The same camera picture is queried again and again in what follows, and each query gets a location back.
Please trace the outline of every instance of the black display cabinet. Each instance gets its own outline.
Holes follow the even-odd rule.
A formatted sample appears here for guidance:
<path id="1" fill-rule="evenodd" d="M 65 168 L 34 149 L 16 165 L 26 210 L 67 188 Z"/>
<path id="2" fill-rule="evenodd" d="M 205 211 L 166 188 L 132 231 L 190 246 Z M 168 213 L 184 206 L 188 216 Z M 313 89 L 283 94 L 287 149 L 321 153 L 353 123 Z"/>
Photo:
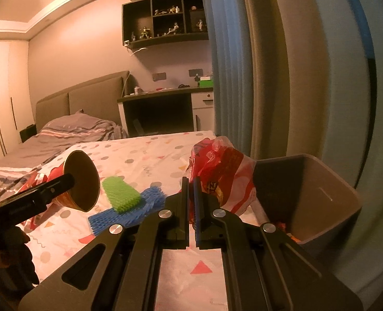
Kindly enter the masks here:
<path id="1" fill-rule="evenodd" d="M 203 0 L 141 0 L 124 4 L 122 39 L 124 43 L 129 41 L 130 49 L 208 40 Z"/>

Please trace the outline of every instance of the polka dot tablecloth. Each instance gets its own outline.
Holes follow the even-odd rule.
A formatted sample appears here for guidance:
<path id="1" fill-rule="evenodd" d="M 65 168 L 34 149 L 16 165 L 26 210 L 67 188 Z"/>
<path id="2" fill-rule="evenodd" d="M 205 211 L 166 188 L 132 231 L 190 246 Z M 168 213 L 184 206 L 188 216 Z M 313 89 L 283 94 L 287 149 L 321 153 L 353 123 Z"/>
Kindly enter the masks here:
<path id="1" fill-rule="evenodd" d="M 192 147 L 206 137 L 214 139 L 215 135 L 202 131 L 78 144 L 45 165 L 41 173 L 49 174 L 72 151 L 83 150 L 93 160 L 101 182 L 108 176 L 119 176 L 139 192 L 158 186 L 169 196 L 181 188 Z M 90 212 L 52 205 L 35 230 L 25 230 L 41 281 L 95 238 L 88 217 L 109 208 L 101 186 L 98 202 Z M 241 218 L 257 224 L 250 211 Z M 227 310 L 220 251 L 196 249 L 193 228 L 190 243 L 186 250 L 163 251 L 155 309 Z"/>

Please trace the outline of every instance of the silver screw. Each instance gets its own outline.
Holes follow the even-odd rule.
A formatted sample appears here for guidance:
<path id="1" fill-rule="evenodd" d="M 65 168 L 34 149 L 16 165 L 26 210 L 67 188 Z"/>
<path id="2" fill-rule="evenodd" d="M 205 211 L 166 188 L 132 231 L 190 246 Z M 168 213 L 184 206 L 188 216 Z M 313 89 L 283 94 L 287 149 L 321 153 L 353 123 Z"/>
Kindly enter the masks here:
<path id="1" fill-rule="evenodd" d="M 121 226 L 120 224 L 113 224 L 109 228 L 109 232 L 111 234 L 119 234 L 120 232 L 122 232 L 123 229 L 124 229 L 123 226 Z"/>
<path id="2" fill-rule="evenodd" d="M 214 217 L 225 217 L 226 216 L 226 212 L 223 209 L 215 209 L 213 211 L 213 216 Z"/>
<path id="3" fill-rule="evenodd" d="M 168 209 L 163 209 L 158 212 L 158 216 L 161 218 L 169 218 L 171 215 L 173 215 L 173 213 Z"/>
<path id="4" fill-rule="evenodd" d="M 265 232 L 275 232 L 276 227 L 272 223 L 266 223 L 262 227 Z"/>

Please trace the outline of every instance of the desk top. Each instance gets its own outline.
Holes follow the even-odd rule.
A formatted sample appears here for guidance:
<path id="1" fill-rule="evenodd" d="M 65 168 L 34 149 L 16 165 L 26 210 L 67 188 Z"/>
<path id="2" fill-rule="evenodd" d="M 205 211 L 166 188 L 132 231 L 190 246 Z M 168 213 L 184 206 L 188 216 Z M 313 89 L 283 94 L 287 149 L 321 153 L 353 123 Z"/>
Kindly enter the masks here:
<path id="1" fill-rule="evenodd" d="M 117 100 L 118 103 L 123 103 L 125 101 L 132 101 L 137 99 L 143 99 L 143 98 L 150 98 L 150 97 L 159 97 L 159 96 L 168 96 L 173 94 L 191 94 L 195 92 L 212 92 L 212 87 L 185 87 L 185 88 L 177 88 L 177 89 L 166 89 L 166 90 L 160 90 L 160 91 L 151 91 L 151 92 L 144 92 L 142 94 L 133 94 L 130 96 L 125 96 Z"/>

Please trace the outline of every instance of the trash bin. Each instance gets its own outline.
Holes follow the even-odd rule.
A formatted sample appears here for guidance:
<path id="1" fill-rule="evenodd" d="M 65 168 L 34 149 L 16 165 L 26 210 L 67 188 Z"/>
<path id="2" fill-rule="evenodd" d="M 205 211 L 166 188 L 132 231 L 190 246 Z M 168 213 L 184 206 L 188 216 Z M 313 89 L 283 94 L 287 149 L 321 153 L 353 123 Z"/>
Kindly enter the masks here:
<path id="1" fill-rule="evenodd" d="M 308 154 L 257 161 L 253 183 L 270 222 L 285 223 L 313 256 L 361 209 L 358 193 Z"/>

